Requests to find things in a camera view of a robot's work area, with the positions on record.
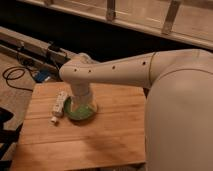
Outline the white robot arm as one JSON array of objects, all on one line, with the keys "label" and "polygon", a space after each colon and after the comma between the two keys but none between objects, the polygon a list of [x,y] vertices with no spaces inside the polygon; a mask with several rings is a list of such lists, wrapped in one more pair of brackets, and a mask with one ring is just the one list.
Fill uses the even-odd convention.
[{"label": "white robot arm", "polygon": [[213,171],[213,53],[170,50],[102,63],[79,53],[60,78],[80,104],[92,100],[92,83],[147,88],[147,171]]}]

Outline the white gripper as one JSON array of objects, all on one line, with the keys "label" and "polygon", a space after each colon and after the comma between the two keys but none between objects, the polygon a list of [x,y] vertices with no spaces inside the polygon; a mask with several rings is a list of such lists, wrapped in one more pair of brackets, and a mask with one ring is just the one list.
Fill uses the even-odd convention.
[{"label": "white gripper", "polygon": [[93,97],[93,91],[89,83],[71,84],[72,102],[71,110],[75,111],[82,105],[88,106],[93,112],[97,111],[97,104]]}]

